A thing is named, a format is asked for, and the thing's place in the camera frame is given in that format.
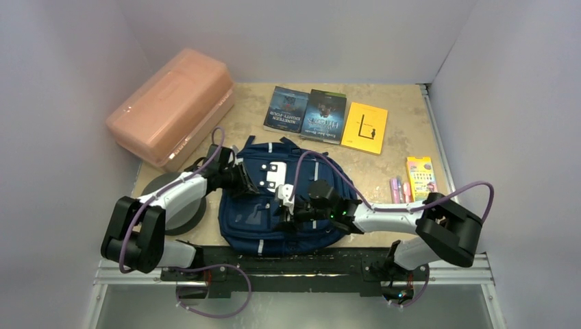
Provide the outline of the navy blue student backpack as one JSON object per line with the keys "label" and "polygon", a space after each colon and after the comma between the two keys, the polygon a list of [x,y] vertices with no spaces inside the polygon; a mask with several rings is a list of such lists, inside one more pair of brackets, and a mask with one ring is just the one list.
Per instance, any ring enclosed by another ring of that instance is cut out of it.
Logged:
{"label": "navy blue student backpack", "polygon": [[[341,197],[355,199],[352,179],[329,156],[325,159],[300,156],[305,149],[283,137],[278,142],[256,143],[253,135],[236,157],[242,160],[252,182],[258,187],[260,166],[269,162],[285,162],[286,184],[297,183],[295,199],[305,199],[309,186],[325,180]],[[232,197],[222,194],[219,206],[221,236],[238,253],[254,256],[287,256],[314,252],[328,247],[344,237],[328,220],[305,223],[303,230],[294,233],[274,232],[280,222],[276,215],[279,204],[275,193],[259,188],[258,195]]]}

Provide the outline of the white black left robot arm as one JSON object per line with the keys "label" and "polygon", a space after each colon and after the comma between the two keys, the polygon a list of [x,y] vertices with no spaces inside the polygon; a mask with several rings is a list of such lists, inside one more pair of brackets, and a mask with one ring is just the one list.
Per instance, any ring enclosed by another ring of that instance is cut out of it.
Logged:
{"label": "white black left robot arm", "polygon": [[116,262],[122,273],[177,267],[187,280],[200,278],[204,261],[196,257],[199,248],[166,240],[167,221],[217,189],[232,197],[258,194],[246,166],[232,149],[213,144],[209,152],[198,169],[183,171],[141,197],[118,199],[101,243],[101,256]]}

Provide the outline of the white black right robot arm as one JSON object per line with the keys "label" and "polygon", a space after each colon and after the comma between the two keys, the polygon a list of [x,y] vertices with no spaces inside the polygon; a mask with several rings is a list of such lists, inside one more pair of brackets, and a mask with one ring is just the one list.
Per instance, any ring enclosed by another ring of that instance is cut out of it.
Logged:
{"label": "white black right robot arm", "polygon": [[447,195],[430,193],[426,200],[408,204],[366,205],[341,197],[325,180],[312,183],[307,198],[293,191],[291,184],[275,188],[276,214],[281,217],[277,231],[295,234],[305,222],[328,220],[343,234],[411,234],[413,239],[395,241],[384,261],[394,279],[438,260],[464,268],[473,265],[483,220]]}

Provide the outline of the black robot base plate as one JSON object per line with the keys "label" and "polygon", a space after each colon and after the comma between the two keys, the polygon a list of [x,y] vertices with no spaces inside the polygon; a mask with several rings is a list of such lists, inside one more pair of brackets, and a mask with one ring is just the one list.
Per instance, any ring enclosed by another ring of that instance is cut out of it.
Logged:
{"label": "black robot base plate", "polygon": [[408,301],[429,278],[428,266],[409,272],[388,265],[387,247],[329,247],[311,254],[249,256],[230,247],[206,246],[188,273],[164,267],[160,278],[180,287],[209,285],[209,298],[233,292],[357,293]]}

